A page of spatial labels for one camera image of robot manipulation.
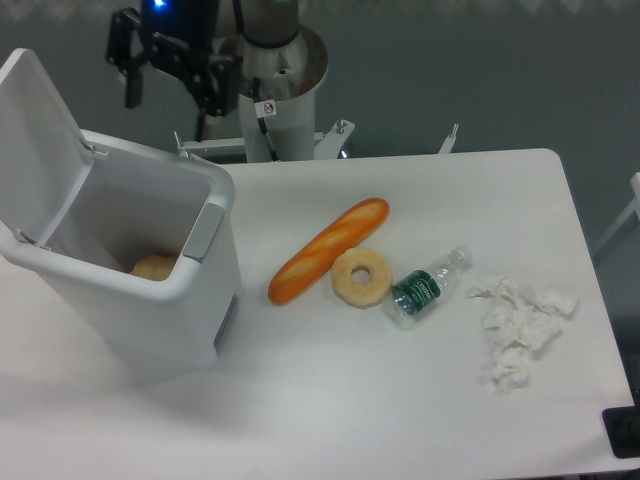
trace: open lid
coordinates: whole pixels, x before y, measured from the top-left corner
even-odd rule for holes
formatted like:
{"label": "open lid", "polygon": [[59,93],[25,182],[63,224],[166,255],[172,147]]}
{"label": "open lid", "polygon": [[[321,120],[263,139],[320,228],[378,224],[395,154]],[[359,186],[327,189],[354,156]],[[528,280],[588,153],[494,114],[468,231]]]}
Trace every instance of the open lid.
{"label": "open lid", "polygon": [[0,221],[43,245],[91,169],[71,112],[31,50],[0,68]]}

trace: white trash can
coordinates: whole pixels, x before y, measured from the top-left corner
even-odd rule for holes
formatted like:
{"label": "white trash can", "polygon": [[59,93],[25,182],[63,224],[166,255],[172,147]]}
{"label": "white trash can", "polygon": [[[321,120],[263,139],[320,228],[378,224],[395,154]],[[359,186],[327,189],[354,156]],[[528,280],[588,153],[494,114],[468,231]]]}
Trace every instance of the white trash can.
{"label": "white trash can", "polygon": [[[0,68],[0,254],[108,341],[211,365],[241,290],[222,168],[81,131],[36,55]],[[130,275],[178,257],[164,281]]]}

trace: plastic water bottle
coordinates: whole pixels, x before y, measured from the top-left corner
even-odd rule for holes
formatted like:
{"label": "plastic water bottle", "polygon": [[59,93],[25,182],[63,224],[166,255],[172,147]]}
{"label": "plastic water bottle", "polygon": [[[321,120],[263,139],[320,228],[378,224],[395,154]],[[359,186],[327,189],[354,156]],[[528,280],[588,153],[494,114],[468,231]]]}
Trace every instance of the plastic water bottle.
{"label": "plastic water bottle", "polygon": [[416,323],[416,315],[437,298],[453,290],[459,270],[471,263],[469,251],[463,247],[452,250],[435,263],[415,270],[391,287],[382,302],[382,310],[402,330]]}

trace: tissue paper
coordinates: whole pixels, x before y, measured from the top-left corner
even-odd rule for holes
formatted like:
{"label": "tissue paper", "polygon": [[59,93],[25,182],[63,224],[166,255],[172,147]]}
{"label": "tissue paper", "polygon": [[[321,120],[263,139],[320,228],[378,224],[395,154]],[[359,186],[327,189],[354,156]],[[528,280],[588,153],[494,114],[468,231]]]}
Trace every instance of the tissue paper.
{"label": "tissue paper", "polygon": [[491,377],[501,393],[520,388],[529,379],[530,352],[538,352],[562,331],[578,305],[575,293],[535,291],[508,277],[474,288],[470,298],[493,298],[493,308],[483,322],[494,348]]}

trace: warning sticker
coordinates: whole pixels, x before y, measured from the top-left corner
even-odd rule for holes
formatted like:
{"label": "warning sticker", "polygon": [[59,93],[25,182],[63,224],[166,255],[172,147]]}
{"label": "warning sticker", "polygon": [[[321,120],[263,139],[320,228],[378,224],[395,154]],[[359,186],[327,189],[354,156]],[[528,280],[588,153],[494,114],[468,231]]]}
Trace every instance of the warning sticker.
{"label": "warning sticker", "polygon": [[264,102],[255,103],[256,115],[258,118],[272,117],[276,114],[275,100],[265,100]]}

